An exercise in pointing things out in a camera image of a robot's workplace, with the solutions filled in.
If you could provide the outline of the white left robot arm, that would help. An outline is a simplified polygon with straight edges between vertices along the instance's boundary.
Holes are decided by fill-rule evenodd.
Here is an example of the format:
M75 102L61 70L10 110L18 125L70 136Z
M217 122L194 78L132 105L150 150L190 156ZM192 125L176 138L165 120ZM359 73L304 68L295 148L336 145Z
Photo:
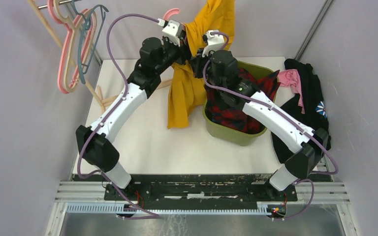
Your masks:
M182 31L175 38L163 36L161 39L145 39L139 51L140 58L126 79L120 95L91 125L80 125L76 129L79 156L116 184L116 193L124 200L134 196L135 186L130 183L131 175L121 165L120 154L113 142L130 116L158 88L161 74L173 63L185 63L190 57L186 38L187 33Z

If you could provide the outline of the grey blue plastic hanger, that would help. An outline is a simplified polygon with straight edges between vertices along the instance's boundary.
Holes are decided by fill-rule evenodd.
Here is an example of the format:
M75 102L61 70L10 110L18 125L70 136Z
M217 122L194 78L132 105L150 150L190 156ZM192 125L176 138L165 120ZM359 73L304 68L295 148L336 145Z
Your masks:
M94 44L98 43L108 8L103 4L97 4L90 9L78 11L76 2L72 3L72 9L79 17L79 41L77 53L77 76L82 84L86 83L85 75L92 63L96 52Z

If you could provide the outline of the yellow skirt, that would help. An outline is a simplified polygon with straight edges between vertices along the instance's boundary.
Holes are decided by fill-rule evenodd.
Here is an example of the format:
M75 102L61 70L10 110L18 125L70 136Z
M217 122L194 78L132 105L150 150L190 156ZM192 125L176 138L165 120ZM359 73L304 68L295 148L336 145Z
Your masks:
M235 35L235 0L208 0L194 20L184 26L192 56L206 45L202 35L209 30L219 30L229 36L225 47L228 50ZM174 63L172 68L174 73L168 94L167 128L186 128L189 126L189 115L206 100L204 81L193 76L189 64Z

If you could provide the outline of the beige wooden hanger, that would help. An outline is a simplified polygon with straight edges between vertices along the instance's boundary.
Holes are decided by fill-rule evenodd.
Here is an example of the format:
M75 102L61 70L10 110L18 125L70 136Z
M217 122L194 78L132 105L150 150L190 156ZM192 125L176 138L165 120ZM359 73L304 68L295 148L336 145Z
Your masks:
M57 73L58 89L64 93L75 91L81 80L80 71L85 69L95 36L97 16L91 8L77 10L74 17L70 17L61 10L60 0L49 0L48 11L53 20L64 26L66 36L62 45L62 52Z

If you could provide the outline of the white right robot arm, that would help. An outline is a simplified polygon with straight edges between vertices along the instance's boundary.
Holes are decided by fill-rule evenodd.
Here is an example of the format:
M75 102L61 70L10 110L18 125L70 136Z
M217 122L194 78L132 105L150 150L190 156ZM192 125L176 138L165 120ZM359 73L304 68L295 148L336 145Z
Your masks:
M286 160L266 181L269 200L278 200L288 186L306 179L327 154L327 129L313 127L274 103L278 72L256 80L225 50L198 53L190 64L194 76L206 82L210 121L244 134L267 128L281 141Z

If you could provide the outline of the pink plastic hanger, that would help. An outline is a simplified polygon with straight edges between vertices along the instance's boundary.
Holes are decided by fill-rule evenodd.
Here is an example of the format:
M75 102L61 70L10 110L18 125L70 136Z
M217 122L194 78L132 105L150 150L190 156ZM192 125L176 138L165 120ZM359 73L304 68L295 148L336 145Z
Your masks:
M168 21L173 15L179 14L180 9L179 8L172 8L165 12L163 19L165 21Z
M59 0L48 0L47 4L58 3ZM77 76L77 59L73 55L74 42L76 38L79 37L79 17L76 16L74 19L69 16L64 16L59 5L54 7L48 7L48 11L53 20L61 25L64 25L67 30L67 35L64 40L62 47L62 54L60 58L59 70L57 75L57 83L59 90L68 94L74 92L76 85L79 83L79 78Z

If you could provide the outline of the olive green plastic basket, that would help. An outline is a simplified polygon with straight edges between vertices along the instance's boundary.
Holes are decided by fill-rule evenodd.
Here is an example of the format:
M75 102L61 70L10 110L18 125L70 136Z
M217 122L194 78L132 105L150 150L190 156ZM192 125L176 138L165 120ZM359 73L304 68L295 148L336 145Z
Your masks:
M258 78L265 77L267 74L274 72L273 70L269 68L250 64L243 61L238 62L238 69L239 68L244 68L248 70L251 74L253 74L254 76ZM203 116L206 121L206 129L208 133L215 138L225 140L225 141L244 147L244 146L250 145L258 136L264 134L264 132L266 131L266 127L265 127L265 129L262 132L255 135L251 135L251 134L246 134L237 130L233 130L233 129L218 125L207 118L205 114L206 112L205 105L206 105L206 102L203 107Z

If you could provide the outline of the red plaid skirt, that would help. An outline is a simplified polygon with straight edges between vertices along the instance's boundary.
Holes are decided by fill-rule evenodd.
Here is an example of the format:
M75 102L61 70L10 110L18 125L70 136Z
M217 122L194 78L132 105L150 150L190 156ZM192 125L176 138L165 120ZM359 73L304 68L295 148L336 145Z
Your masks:
M263 91L267 97L274 100L277 90L280 87L278 81L279 71L267 74L265 77L258 78L244 68L239 68L238 75L242 79L247 79ZM242 111L230 107L221 98L216 89L205 86L207 101L205 105L207 118L224 127L237 130L246 134L255 135L262 132L265 126L254 118L244 114Z

